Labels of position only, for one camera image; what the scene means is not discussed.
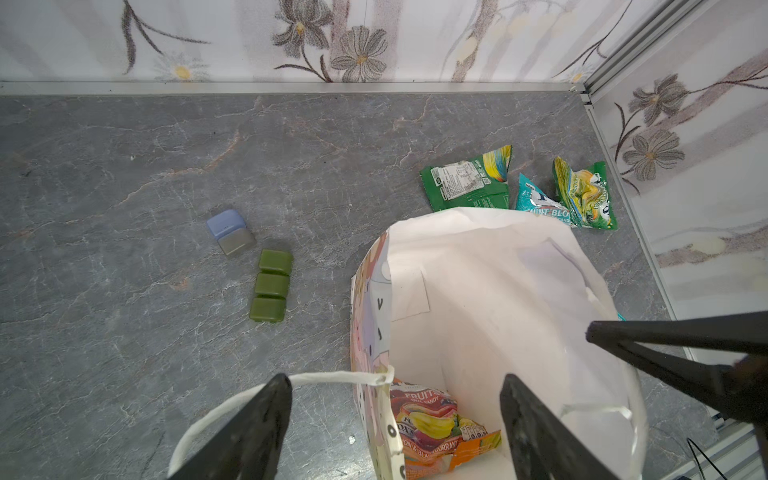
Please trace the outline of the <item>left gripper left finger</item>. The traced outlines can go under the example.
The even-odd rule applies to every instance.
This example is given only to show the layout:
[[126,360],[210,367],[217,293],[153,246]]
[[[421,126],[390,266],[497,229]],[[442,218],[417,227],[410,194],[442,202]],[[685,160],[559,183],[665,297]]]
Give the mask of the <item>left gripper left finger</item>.
[[[290,421],[293,389],[284,374],[241,392],[195,422],[178,442],[169,479],[273,479]],[[228,412],[237,414],[188,458],[195,439]]]

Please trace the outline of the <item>white paper bag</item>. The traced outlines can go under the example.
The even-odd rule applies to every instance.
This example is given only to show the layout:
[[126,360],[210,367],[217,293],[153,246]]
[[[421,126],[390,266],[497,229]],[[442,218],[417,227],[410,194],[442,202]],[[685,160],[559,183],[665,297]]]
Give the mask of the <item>white paper bag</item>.
[[[456,208],[392,225],[352,279],[351,367],[287,376],[349,384],[380,479],[408,479],[390,403],[396,379],[442,390],[458,412],[499,431],[502,444],[421,479],[516,479],[500,409],[518,376],[619,479],[638,479],[647,414],[637,372],[586,340],[591,322],[619,323],[607,285],[558,220],[512,210]],[[192,458],[237,414],[190,446]]]

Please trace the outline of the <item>orange fruit candy packet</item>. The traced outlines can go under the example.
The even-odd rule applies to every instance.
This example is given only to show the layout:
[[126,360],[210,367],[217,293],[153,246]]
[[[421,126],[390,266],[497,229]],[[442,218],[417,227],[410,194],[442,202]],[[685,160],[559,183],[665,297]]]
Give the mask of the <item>orange fruit candy packet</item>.
[[450,472],[502,444],[499,431],[461,415],[448,393],[396,379],[390,403],[405,456],[405,476],[421,479]]

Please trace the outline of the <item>green fruit candy packet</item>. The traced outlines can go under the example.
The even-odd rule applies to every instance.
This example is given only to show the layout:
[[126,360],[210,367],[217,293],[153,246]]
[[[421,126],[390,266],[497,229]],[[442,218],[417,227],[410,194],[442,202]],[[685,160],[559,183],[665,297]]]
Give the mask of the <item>green fruit candy packet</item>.
[[617,219],[608,185],[608,169],[599,161],[575,171],[561,157],[553,161],[557,201],[569,212],[578,228],[616,230]]

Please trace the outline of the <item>green snack packet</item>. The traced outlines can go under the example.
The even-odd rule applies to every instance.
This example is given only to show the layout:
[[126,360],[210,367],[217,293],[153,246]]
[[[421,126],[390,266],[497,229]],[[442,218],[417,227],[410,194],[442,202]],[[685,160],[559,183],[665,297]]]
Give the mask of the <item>green snack packet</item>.
[[432,211],[508,209],[507,175],[512,156],[513,147],[506,145],[469,160],[422,169],[419,175]]

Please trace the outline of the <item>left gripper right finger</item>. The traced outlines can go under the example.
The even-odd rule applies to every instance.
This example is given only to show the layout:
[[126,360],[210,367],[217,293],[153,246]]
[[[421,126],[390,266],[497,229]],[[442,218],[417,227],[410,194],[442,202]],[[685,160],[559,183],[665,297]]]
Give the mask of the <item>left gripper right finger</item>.
[[512,463],[519,479],[616,477],[518,376],[505,376],[499,399]]

